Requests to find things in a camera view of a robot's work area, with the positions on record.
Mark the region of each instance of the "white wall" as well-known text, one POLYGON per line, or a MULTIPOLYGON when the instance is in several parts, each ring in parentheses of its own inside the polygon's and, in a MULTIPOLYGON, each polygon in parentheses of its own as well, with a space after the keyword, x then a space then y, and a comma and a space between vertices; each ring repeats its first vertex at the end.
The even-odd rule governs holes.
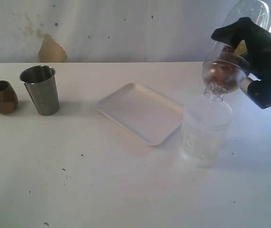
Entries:
POLYGON ((0 62, 38 62, 43 34, 68 62, 202 61, 237 2, 0 0, 0 62))

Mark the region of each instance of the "stainless steel cup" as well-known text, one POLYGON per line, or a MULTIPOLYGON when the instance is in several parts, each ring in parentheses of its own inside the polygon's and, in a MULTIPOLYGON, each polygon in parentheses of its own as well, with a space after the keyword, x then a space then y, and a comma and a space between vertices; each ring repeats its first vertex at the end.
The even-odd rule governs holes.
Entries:
POLYGON ((52 115, 59 110, 54 75, 55 69, 46 65, 33 66, 20 74, 20 80, 41 115, 52 115))

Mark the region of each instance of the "stain on wall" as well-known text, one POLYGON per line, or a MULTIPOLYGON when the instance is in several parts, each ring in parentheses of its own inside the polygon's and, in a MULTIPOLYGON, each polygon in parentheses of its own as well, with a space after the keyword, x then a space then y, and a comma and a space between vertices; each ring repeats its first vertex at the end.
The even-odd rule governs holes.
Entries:
POLYGON ((67 59, 65 50, 50 36, 44 35, 39 51, 39 61, 41 63, 63 63, 67 59))

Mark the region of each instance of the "table surface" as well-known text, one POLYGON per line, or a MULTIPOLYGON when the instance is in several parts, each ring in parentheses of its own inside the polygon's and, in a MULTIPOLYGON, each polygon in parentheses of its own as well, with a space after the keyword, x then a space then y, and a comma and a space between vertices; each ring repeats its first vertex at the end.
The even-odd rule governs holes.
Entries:
POLYGON ((52 116, 19 81, 33 65, 0 64, 19 98, 0 114, 0 228, 271 227, 271 108, 227 95, 235 119, 224 149, 212 168, 191 169, 180 130, 147 146, 97 103, 130 82, 184 103, 204 90, 202 63, 50 64, 61 103, 52 116))

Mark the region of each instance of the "white tray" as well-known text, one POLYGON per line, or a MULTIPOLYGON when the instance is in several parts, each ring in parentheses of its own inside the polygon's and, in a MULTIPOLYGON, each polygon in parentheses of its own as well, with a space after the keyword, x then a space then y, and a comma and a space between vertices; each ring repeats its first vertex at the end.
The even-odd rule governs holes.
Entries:
POLYGON ((183 116, 181 106, 135 83, 101 100, 98 111, 151 146, 161 144, 179 128, 183 116))

